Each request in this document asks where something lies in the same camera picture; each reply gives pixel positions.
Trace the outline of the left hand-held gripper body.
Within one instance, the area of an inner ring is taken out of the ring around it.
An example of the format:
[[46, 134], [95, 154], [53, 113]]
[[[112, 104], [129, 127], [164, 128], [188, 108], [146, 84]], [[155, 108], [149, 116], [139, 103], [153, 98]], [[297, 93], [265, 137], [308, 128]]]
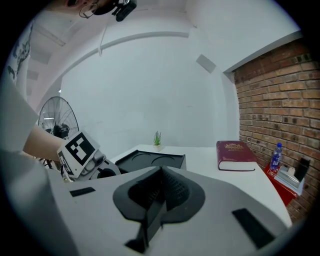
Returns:
[[100, 145], [79, 131], [58, 149], [62, 173], [73, 182], [120, 175], [119, 168], [100, 151]]

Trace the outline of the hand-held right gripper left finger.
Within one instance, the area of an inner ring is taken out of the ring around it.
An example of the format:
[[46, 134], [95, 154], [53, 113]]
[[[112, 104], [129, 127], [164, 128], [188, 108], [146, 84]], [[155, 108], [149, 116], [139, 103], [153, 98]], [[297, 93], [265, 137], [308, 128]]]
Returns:
[[154, 167], [140, 176], [128, 190], [129, 198], [144, 209], [137, 237], [125, 244], [139, 253], [146, 252], [149, 242], [161, 227], [162, 214], [167, 211], [162, 180], [162, 168]]

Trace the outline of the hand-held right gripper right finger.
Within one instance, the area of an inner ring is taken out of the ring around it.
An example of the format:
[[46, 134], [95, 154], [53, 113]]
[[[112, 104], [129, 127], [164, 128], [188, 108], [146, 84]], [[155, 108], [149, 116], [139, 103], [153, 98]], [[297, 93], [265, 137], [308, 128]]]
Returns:
[[181, 174], [167, 166], [162, 168], [162, 189], [166, 202], [166, 210], [182, 211], [190, 197], [190, 188], [186, 179]]

